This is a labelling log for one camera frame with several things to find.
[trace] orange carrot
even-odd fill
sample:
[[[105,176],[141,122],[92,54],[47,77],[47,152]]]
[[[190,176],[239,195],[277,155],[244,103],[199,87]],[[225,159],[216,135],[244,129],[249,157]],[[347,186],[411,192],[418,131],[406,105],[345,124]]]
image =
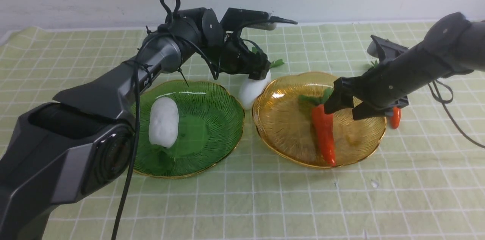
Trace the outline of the orange carrot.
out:
[[[398,107],[393,107],[394,114],[391,116],[391,127],[396,129],[399,127],[401,121],[401,109]]]
[[[325,114],[323,104],[313,108],[311,112],[315,133],[317,133],[320,152],[327,164],[335,166],[335,141],[333,137],[333,114]]]
[[[324,160],[330,166],[335,166],[335,141],[333,137],[333,114],[325,114],[324,103],[332,94],[332,88],[327,88],[324,95],[319,98],[300,95],[301,100],[315,104],[312,109],[312,124],[317,134],[318,147]]]

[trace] white fake radish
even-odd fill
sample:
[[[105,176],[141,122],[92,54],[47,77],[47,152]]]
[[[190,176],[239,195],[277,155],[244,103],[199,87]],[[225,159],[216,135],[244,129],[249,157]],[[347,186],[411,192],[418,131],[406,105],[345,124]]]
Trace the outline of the white fake radish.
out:
[[[168,97],[157,99],[150,110],[149,141],[170,148],[178,136],[178,108]]]
[[[271,62],[270,69],[283,65],[282,59]],[[266,78],[263,80],[245,79],[242,82],[241,88],[239,88],[238,100],[241,103],[244,110],[253,108],[254,101],[261,95],[266,86],[271,82],[271,72],[268,71]]]

